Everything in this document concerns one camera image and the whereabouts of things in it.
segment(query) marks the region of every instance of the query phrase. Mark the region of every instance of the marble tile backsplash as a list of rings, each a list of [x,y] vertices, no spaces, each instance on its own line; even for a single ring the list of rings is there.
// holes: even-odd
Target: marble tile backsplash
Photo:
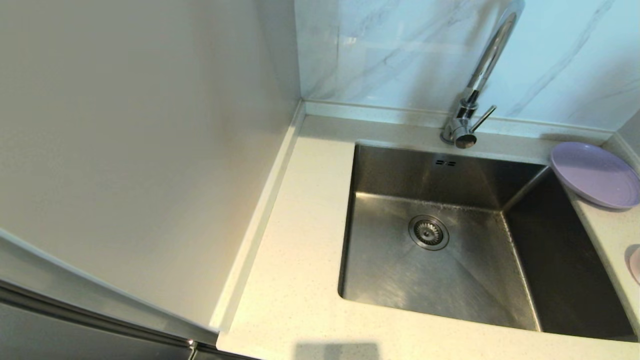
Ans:
[[[508,0],[296,0],[302,96],[449,111]],[[528,0],[480,98],[615,131],[640,108],[640,1]]]

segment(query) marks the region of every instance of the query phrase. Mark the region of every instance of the sink drain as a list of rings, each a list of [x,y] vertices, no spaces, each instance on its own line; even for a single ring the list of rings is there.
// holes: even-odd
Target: sink drain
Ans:
[[[419,215],[411,219],[409,235],[419,247],[427,250],[440,250],[449,242],[447,228],[440,220],[429,215]]]

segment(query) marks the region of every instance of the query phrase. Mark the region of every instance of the countertop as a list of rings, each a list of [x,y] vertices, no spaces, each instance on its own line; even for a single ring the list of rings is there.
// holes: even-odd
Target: countertop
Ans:
[[[338,280],[356,141],[548,163],[551,140],[480,134],[471,149],[439,130],[308,116],[297,139],[234,321],[220,350],[259,359],[638,359],[640,345],[525,331],[344,300]],[[612,212],[572,202],[623,303],[640,318],[625,252],[640,207]]]

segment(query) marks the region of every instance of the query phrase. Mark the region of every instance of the plate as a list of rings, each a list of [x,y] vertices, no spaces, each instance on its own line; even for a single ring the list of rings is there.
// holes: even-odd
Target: plate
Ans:
[[[638,175],[622,159],[597,146],[565,142],[551,151],[551,167],[581,197],[606,208],[640,204]]]
[[[636,282],[640,284],[640,247],[629,258],[629,270],[631,270],[631,275],[634,276]]]

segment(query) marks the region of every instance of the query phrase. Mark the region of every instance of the faucet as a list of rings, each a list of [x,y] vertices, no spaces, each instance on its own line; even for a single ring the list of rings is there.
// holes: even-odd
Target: faucet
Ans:
[[[462,92],[458,109],[452,114],[440,133],[440,139],[443,142],[455,145],[460,149],[467,149],[476,144],[477,138],[474,135],[476,129],[496,109],[496,105],[492,105],[475,124],[471,125],[471,118],[478,107],[477,99],[484,88],[486,80],[491,75],[495,63],[498,62],[500,54],[502,54],[502,50],[504,50],[523,9],[524,0],[512,0],[504,10],[504,13],[502,13],[484,49],[484,53],[480,57],[476,70]]]

